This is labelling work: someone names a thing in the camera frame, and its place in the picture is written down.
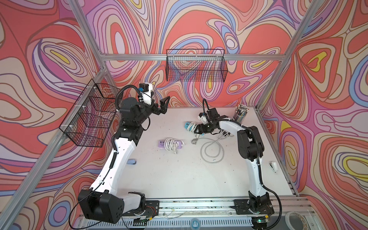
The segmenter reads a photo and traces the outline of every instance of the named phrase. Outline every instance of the black wire basket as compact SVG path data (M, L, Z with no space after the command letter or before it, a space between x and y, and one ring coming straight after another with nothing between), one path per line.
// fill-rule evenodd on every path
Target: black wire basket
M167 81L224 82L224 49L167 49Z
M119 89L94 84L86 100L64 133L77 146L102 147L116 114L115 96Z

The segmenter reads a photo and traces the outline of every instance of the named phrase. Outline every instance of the metal rail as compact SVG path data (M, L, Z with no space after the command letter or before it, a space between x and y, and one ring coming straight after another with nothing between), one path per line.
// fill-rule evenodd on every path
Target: metal rail
M107 69L105 62L104 60L102 60L101 57L101 50L96 43L95 37L93 36L91 28L88 25L87 18L83 13L81 5L79 5L77 0L69 0L69 5L79 26L81 27L82 33L87 38L87 42L89 43L89 46L91 47L92 53L95 56L98 64L101 68ZM116 83L113 80L110 71L108 71L105 75L105 79L110 85L116 86Z
M175 56L189 56L188 54L175 54ZM104 61L165 61L166 54L101 54ZM226 61L282 61L284 54L224 54Z
M102 68L95 76L94 80L96 83L100 83L106 74L106 69ZM83 104L84 100L92 90L95 83L90 81L89 85L86 87L84 93L81 95L79 100L75 103L74 107L71 109L65 120L72 119L80 106ZM29 171L25 179L22 181L19 188L15 191L14 195L11 197L9 202L4 207L2 213L0 214L0 229L9 229L14 221L17 219L22 208L27 203L28 198L31 196L36 186L40 182L44 173L50 166L52 160L56 156L63 142L66 140L67 136L60 130L57 129L56 134L51 139L50 143L47 145L46 149L43 151L41 156L37 159L35 165Z
M263 128L263 130L264 130L264 132L265 132L265 134L266 134L267 139L268 139L268 142L270 143L271 148L272 148L273 152L274 152L274 153L275 153L275 155L276 155L276 159L277 159L277 161L278 161L278 163L279 163L279 166L280 166L280 168L281 168L282 172L284 173L284 176L285 176L286 180L290 182L289 184L291 185L291 189L294 191L295 195L296 195L297 197L299 197L300 195L299 195L299 193L298 193L298 190L297 190L297 188L295 187L295 184L293 183L293 181L292 181L292 179L291 179L291 177L290 177L289 172L287 171L287 168L286 168L286 166L285 166L285 163L281 160L281 157L280 157L280 156L281 156L281 154L280 154L280 152L279 152L278 148L276 148L276 146L275 146L275 144L274 144L274 142L273 142L273 140L272 140L272 137L271 137L270 132L269 132L269 131L267 130L267 128L266 128L266 124L265 124L265 122L263 121L263 118L262 118L261 113L259 112L259 110L258 110L257 108L255 108L255 109L254 109L254 111L255 111L255 114L257 114L258 120L259 120L259 122L261 123L261 126L262 126L262 128Z
M160 207L158 215L153 220L165 220L166 218L235 218L264 216L260 214L237 215L231 208L234 205L234 199L249 199L249 197L224 197L224 198L167 198L167 199L147 199L159 200ZM275 216L279 213L279 203L275 197L270 197ZM306 197L283 196L280 197L283 216L287 212L295 211L302 215L315 216L316 213ZM90 225L92 220L83 218L78 227ZM114 228L114 224L101 224L96 229Z
M266 85L266 88L263 90L257 102L256 108L259 108L259 106L262 105L264 101L267 99L268 94L271 92L277 80L280 78L294 50L296 49L305 31L307 30L308 26L312 22L314 15L316 14L317 10L319 9L319 7L321 6L323 2L324 0L313 0L311 4L309 5L307 11L305 12L304 17L302 18L297 30L295 31L294 36L291 38L291 41L288 47L286 48L284 60L280 62L278 66L276 67L275 73L272 75L270 81Z

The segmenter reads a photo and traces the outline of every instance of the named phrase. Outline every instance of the ventilation grille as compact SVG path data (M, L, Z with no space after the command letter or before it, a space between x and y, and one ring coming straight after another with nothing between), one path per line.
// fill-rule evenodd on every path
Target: ventilation grille
M185 227L190 228L191 220L193 218L154 218L147 222L146 228L162 228L162 227ZM249 227L253 226L251 217L202 217L196 218L199 220L201 227ZM124 219L125 224L129 228L142 228L144 225L133 224L133 219ZM96 223L95 220L89 220L87 225ZM117 229L125 227L120 219L116 224L101 222L89 229Z

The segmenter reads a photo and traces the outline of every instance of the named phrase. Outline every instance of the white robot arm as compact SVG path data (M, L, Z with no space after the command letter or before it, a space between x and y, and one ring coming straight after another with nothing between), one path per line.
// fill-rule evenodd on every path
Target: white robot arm
M240 130L245 130L240 125L231 122L231 121L219 121L219 127L222 130L225 130L234 136L238 136L238 132ZM248 176L250 178L250 189L249 191L256 197L263 196L267 193L267 191L262 187L261 182L259 180L259 170L257 161L246 160L245 161L248 170ZM259 158L259 163L262 165L262 158Z
M160 107L158 107L158 104L153 103L152 100L151 84L143 83L139 88L125 86L122 90L127 88L134 88L138 92L139 102L135 98L126 98L120 107L117 100L121 100L119 97L122 96L122 92L118 93L115 105L121 113L122 120L112 138L113 150L89 190L81 190L78 196L81 209L87 219L117 223L123 213L133 209L143 211L146 208L145 196L142 193L130 192L117 197L117 182L142 135L141 124L152 113L165 114L170 97L160 100ZM226 116L220 116L216 108L209 109L207 113L201 113L200 117L208 123L198 125L195 133L211 133L219 128L237 136L239 154L246 159L251 182L247 209L257 214L268 207L272 209L268 214L273 214L269 195L262 183L261 163L264 146L258 129L255 126L242 126Z
M126 98L121 103L124 90L133 88L138 99ZM81 190L78 201L87 219L109 223L117 223L122 214L133 210L145 210L145 196L139 192L129 192L117 197L117 182L121 176L129 156L134 151L144 131L142 123L154 113L165 114L170 97L160 100L160 107L154 103L151 83L124 86L115 99L116 109L121 113L119 128L112 138L113 150L97 179L89 190Z

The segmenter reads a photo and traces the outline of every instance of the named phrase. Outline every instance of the white cable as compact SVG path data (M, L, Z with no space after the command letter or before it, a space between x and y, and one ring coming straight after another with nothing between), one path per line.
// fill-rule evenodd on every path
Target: white cable
M210 163L210 164L215 164L215 163L219 163L219 162L221 162L223 159L224 159L224 156L225 156L225 150L224 150L224 147L218 142L219 140L221 140L221 139L226 139L227 138L227 136L225 136L225 138L223 138L224 137L224 135L226 135L227 133L226 132L222 132L220 135L219 135L219 138L215 141L215 140L213 140L213 139L210 139L210 138L205 138L205 137L202 137L202 138L198 138L198 140L201 140L201 139L207 139L207 140L210 140L209 142L206 142L206 143L204 143L203 145L202 145L202 147L201 147L201 158L205 161L205 162L207 162L207 163ZM208 155L207 154L207 148L208 147L210 147L211 145L213 145L213 144L217 144L218 145L218 147L219 147L219 151L217 152L217 155L216 156L211 156L211 155ZM222 150L222 157L221 157L221 159L220 160L218 160L218 161L215 161L216 159L213 159L213 161L208 161L208 160L206 160L204 157L203 157L203 152L205 153L205 155L207 156L207 157L210 157L210 158L217 158L220 154L221 154L221 150Z
M187 127L187 130L189 132L194 132L194 130L197 128L198 124L196 122L191 122L188 127Z
M177 140L174 138L167 138L164 143L165 149L167 151L174 151L174 153L177 154L179 145L176 143L176 141Z

